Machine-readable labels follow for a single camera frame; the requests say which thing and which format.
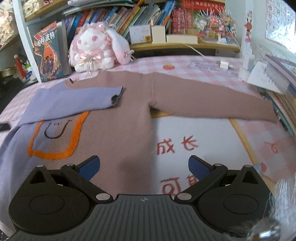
pink plush eye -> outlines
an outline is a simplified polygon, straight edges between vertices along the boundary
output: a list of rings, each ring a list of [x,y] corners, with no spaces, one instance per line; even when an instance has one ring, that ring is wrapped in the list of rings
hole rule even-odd
[[[93,42],[98,41],[98,40],[99,40],[98,36],[95,35],[95,36],[92,37]]]

metal bolt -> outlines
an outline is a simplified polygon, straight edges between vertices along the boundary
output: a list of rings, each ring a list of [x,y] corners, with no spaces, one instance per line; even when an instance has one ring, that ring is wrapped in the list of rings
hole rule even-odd
[[[192,198],[191,194],[189,193],[179,193],[177,195],[177,197],[180,199],[180,200],[190,200]]]
[[[106,201],[110,198],[111,196],[108,193],[100,193],[96,195],[96,199],[100,201]]]

cream colored box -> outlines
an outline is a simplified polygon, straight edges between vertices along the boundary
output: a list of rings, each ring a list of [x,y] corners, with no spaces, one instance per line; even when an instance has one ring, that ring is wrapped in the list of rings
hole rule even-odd
[[[161,44],[166,42],[164,26],[151,26],[151,32],[153,44]]]
[[[194,35],[167,34],[167,42],[174,44],[198,44],[198,37]]]

red chinese character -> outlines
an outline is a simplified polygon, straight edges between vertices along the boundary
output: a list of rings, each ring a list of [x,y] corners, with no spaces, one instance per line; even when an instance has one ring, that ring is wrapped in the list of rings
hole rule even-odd
[[[172,139],[171,138],[169,138],[168,140],[163,139],[163,142],[157,143],[157,155],[160,154],[160,148],[162,148],[161,154],[165,154],[165,152],[166,153],[169,153],[170,151],[172,151],[172,153],[175,153],[175,150],[173,149],[174,144],[170,144],[170,142],[172,142]]]
[[[192,135],[191,137],[187,138],[187,139],[185,139],[185,137],[184,137],[184,138],[183,138],[183,142],[181,142],[181,144],[184,145],[184,148],[185,148],[186,150],[194,150],[194,147],[198,147],[198,145],[193,144],[193,142],[196,142],[196,140],[190,140],[192,137],[193,137],[193,135]]]
[[[186,179],[188,179],[188,184],[190,187],[198,182],[198,179],[194,175],[188,176]]]
[[[270,142],[264,142],[264,144],[268,144],[271,146],[271,151],[274,154],[277,154],[279,152],[278,148],[277,148],[277,143],[270,143]]]
[[[178,193],[181,192],[181,187],[178,181],[179,177],[172,177],[169,179],[161,180],[161,183],[164,182],[171,182],[163,185],[163,194],[170,194],[172,196],[177,195]]]

folded sleeve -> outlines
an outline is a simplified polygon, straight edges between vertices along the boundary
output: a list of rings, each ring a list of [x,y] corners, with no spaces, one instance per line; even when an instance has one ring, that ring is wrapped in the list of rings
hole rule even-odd
[[[151,107],[184,117],[278,121],[271,101],[161,73],[153,75]]]

